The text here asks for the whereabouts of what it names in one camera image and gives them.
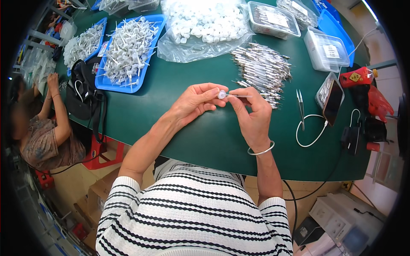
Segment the black power adapter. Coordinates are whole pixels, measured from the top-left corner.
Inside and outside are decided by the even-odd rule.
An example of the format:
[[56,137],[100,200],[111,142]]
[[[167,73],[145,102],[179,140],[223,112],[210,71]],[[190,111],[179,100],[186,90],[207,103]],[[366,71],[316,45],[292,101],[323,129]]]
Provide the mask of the black power adapter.
[[347,149],[349,155],[356,155],[358,141],[360,136],[361,122],[358,122],[358,126],[348,127],[343,129],[342,137],[340,142],[342,144],[342,149]]

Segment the woman's right hand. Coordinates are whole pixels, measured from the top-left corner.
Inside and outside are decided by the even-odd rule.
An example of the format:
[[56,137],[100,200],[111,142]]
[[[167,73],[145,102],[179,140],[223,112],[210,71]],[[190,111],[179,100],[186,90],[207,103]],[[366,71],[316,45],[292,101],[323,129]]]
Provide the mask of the woman's right hand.
[[58,89],[58,74],[49,74],[47,77],[47,86],[51,95],[54,97],[56,94],[59,94]]
[[[236,112],[242,136],[249,147],[254,152],[267,150],[271,144],[268,136],[272,114],[270,104],[253,87],[232,90],[229,94],[252,96],[252,98],[228,96],[227,99]],[[245,106],[250,106],[252,113],[248,113]]]

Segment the fingernail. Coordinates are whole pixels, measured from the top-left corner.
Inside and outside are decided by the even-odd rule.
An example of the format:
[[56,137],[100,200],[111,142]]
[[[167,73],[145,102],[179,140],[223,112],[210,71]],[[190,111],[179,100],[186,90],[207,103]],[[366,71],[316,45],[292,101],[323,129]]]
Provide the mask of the fingernail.
[[212,94],[217,94],[217,93],[219,93],[219,88],[218,87],[213,88],[211,92],[212,92]]

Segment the smartphone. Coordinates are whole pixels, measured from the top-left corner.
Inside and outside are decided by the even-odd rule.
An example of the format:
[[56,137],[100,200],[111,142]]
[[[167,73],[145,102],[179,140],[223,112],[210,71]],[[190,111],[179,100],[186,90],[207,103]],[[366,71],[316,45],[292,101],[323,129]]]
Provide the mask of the smartphone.
[[330,95],[328,96],[323,106],[323,116],[329,122],[330,126],[335,124],[337,113],[339,112],[342,102],[343,91],[337,82],[334,80],[330,86]]

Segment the white plastic cap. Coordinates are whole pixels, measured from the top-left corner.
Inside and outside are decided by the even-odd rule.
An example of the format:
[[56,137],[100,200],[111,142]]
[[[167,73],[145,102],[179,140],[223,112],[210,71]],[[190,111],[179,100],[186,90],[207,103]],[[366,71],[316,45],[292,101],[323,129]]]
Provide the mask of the white plastic cap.
[[220,90],[218,94],[218,99],[223,99],[226,97],[226,92],[224,90]]

